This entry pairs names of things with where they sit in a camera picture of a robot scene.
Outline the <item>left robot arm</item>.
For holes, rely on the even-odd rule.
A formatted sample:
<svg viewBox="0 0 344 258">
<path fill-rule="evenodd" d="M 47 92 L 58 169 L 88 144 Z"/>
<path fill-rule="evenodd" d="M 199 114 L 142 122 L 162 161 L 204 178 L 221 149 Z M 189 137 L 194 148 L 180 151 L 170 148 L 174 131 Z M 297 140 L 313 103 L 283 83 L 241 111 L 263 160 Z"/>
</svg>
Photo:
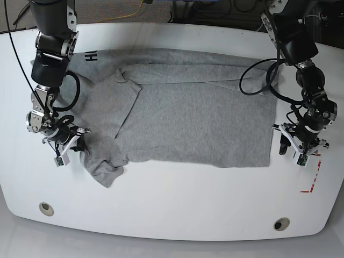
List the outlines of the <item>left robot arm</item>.
<svg viewBox="0 0 344 258">
<path fill-rule="evenodd" d="M 305 166 L 309 157 L 319 148 L 328 148 L 319 133 L 336 120 L 338 106 L 324 89 L 325 75 L 312 61 L 318 54 L 314 40 L 309 36 L 304 18 L 317 1 L 263 1 L 262 24 L 276 47 L 277 57 L 266 74 L 266 85 L 256 91 L 270 91 L 278 99 L 290 104 L 297 122 L 274 125 L 281 132 L 279 154 L 289 147 L 295 150 L 294 162 Z M 296 68 L 296 82 L 301 88 L 302 100 L 297 101 L 278 93 L 273 87 L 280 65 Z"/>
</svg>

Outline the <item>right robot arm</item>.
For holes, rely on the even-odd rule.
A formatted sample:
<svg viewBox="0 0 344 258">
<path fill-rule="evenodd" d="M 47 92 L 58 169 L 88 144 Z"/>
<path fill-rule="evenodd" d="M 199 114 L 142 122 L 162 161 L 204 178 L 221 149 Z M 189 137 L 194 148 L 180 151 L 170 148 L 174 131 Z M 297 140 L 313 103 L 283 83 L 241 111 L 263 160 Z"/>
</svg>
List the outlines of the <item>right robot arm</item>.
<svg viewBox="0 0 344 258">
<path fill-rule="evenodd" d="M 82 136 L 89 132 L 87 128 L 74 125 L 72 115 L 59 117 L 76 105 L 81 92 L 79 78 L 68 69 L 78 37 L 75 2 L 30 1 L 29 6 L 39 32 L 31 72 L 32 80 L 38 85 L 31 94 L 32 110 L 26 117 L 27 129 L 42 133 L 43 143 L 55 153 L 56 165 L 65 166 L 69 163 L 67 151 L 83 151 Z M 66 76 L 75 80 L 75 97 L 68 106 L 55 107 Z"/>
</svg>

